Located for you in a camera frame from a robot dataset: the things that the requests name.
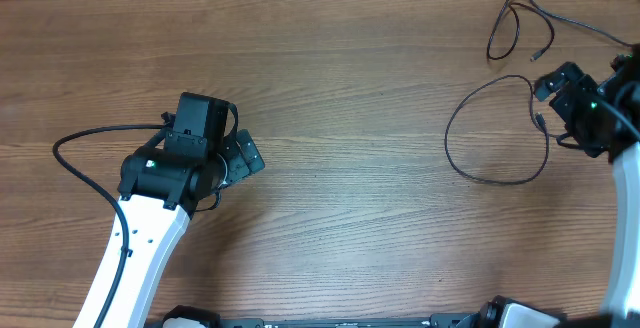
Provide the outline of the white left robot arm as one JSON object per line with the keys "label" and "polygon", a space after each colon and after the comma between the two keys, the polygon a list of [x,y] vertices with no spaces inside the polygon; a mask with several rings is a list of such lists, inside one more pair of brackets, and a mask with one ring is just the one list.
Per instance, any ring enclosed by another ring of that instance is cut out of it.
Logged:
{"label": "white left robot arm", "polygon": [[77,327],[141,327],[159,281],[199,202],[265,167],[246,130],[226,125],[234,104],[184,92],[155,135],[121,166],[105,253]]}

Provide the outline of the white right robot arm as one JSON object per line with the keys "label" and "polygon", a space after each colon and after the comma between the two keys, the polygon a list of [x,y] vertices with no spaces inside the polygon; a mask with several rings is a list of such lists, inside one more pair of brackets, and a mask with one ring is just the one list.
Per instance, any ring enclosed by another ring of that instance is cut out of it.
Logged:
{"label": "white right robot arm", "polygon": [[639,325],[639,45],[611,61],[612,75],[598,83],[566,62],[534,83],[535,97],[565,124],[565,136],[596,158],[606,153],[616,192],[616,230],[609,280],[600,312],[561,327]]}

